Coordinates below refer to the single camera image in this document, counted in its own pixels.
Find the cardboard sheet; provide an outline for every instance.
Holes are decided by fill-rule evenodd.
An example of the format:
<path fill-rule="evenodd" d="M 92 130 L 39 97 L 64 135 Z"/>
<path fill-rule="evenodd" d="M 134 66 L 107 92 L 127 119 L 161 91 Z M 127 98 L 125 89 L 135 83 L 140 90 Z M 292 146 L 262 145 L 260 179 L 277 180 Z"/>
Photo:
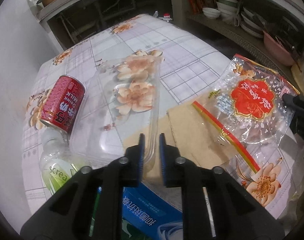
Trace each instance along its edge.
<path fill-rule="evenodd" d="M 168 110 L 176 146 L 180 154 L 203 168 L 211 169 L 229 161 L 236 154 L 232 145 L 213 141 L 211 134 L 219 132 L 201 117 L 192 101 Z"/>

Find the shelf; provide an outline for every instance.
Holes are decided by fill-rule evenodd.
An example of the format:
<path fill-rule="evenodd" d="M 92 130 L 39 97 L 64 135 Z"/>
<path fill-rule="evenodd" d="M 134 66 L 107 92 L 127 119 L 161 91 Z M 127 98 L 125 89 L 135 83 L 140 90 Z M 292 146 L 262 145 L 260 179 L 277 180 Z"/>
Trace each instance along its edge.
<path fill-rule="evenodd" d="M 282 76 L 284 76 L 292 85 L 299 89 L 297 83 L 295 82 L 290 67 L 284 66 L 278 62 L 265 48 L 263 39 L 258 39 L 247 32 L 245 32 L 240 27 L 234 27 L 226 24 L 221 19 L 209 19 L 203 14 L 192 15 L 186 13 L 186 18 L 201 23 L 216 32 L 224 35 L 230 40 L 234 41 L 236 44 L 244 48 L 251 55 L 253 55 L 256 60 L 271 69 L 278 71 Z"/>

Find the red label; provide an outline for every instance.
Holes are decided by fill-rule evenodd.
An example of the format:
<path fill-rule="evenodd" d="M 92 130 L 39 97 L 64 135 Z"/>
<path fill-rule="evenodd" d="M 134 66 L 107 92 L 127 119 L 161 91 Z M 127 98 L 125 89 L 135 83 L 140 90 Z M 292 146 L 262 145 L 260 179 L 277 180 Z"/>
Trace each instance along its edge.
<path fill-rule="evenodd" d="M 273 108 L 274 93 L 263 80 L 244 79 L 231 92 L 237 113 L 263 119 Z"/>
<path fill-rule="evenodd" d="M 76 79 L 61 76 L 43 107 L 41 119 L 68 132 L 72 128 L 84 93 L 84 87 Z"/>

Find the candy bag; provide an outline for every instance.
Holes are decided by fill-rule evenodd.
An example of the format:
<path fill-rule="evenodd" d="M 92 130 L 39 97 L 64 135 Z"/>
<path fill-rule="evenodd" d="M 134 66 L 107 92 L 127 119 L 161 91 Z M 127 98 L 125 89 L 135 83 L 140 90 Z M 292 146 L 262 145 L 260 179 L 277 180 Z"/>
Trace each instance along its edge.
<path fill-rule="evenodd" d="M 283 104 L 284 93 L 299 92 L 276 71 L 236 54 L 192 105 L 208 121 L 214 141 L 235 147 L 236 171 L 250 177 L 268 163 L 269 153 L 262 149 L 278 147 L 290 125 L 293 111 Z"/>

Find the flower pattern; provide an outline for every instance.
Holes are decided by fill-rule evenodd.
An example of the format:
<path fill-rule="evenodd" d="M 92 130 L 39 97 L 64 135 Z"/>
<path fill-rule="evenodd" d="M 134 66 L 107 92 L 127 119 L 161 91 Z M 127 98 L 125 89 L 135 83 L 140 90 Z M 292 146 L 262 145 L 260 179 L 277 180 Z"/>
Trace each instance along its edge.
<path fill-rule="evenodd" d="M 133 82 L 129 88 L 119 88 L 117 106 L 121 115 L 126 115 L 132 109 L 134 112 L 143 112 L 152 109 L 154 86 L 147 82 Z"/>
<path fill-rule="evenodd" d="M 163 55 L 163 52 L 161 50 L 153 50 L 149 53 L 149 55 L 151 56 L 155 56 L 155 57 L 160 57 Z"/>
<path fill-rule="evenodd" d="M 145 51 L 142 51 L 141 49 L 139 49 L 135 52 L 134 55 L 136 55 L 136 56 L 147 56 L 147 53 Z"/>
<path fill-rule="evenodd" d="M 67 49 L 66 51 L 62 52 L 60 55 L 56 56 L 54 58 L 54 65 L 59 65 L 63 62 L 63 60 L 68 57 L 69 55 L 71 55 L 72 53 L 72 48 Z"/>
<path fill-rule="evenodd" d="M 274 93 L 264 80 L 243 79 L 231 92 L 238 114 L 261 120 L 273 108 Z"/>
<path fill-rule="evenodd" d="M 257 174 L 251 176 L 254 180 L 246 190 L 249 192 L 263 207 L 266 207 L 276 196 L 281 184 L 276 177 L 281 172 L 281 166 L 273 163 L 268 164 L 265 168 L 259 170 Z"/>
<path fill-rule="evenodd" d="M 113 29 L 113 33 L 121 33 L 123 31 L 127 31 L 130 28 L 133 28 L 133 24 L 132 23 L 121 23 L 119 25 L 117 25 L 114 29 Z"/>
<path fill-rule="evenodd" d="M 128 19 L 128 20 L 126 20 L 126 21 L 124 21 L 124 22 L 130 22 L 130 21 L 136 20 L 136 19 L 142 17 L 143 15 L 144 15 L 144 14 L 136 15 L 135 17 L 132 17 L 131 19 Z"/>
<path fill-rule="evenodd" d="M 52 89 L 48 89 L 42 93 L 40 93 L 42 96 L 39 98 L 39 101 L 37 103 L 37 106 L 35 106 L 32 109 L 31 112 L 31 119 L 30 119 L 30 126 L 35 126 L 37 130 L 40 130 L 43 128 L 44 124 L 40 121 L 41 119 L 41 113 L 44 104 L 46 103 L 48 96 L 50 95 Z"/>
<path fill-rule="evenodd" d="M 25 111 L 25 112 L 27 113 L 27 111 L 29 110 L 29 108 L 30 108 L 30 106 L 32 105 L 32 103 L 33 103 L 35 100 L 40 99 L 43 95 L 44 95 L 44 91 L 41 92 L 41 93 L 38 93 L 37 95 L 32 95 L 32 96 L 30 96 L 29 101 L 28 101 L 28 103 L 27 103 L 27 105 L 26 105 L 26 111 Z"/>
<path fill-rule="evenodd" d="M 149 74 L 154 73 L 153 56 L 127 57 L 122 65 L 118 67 L 119 80 L 133 79 L 133 82 L 144 82 Z"/>

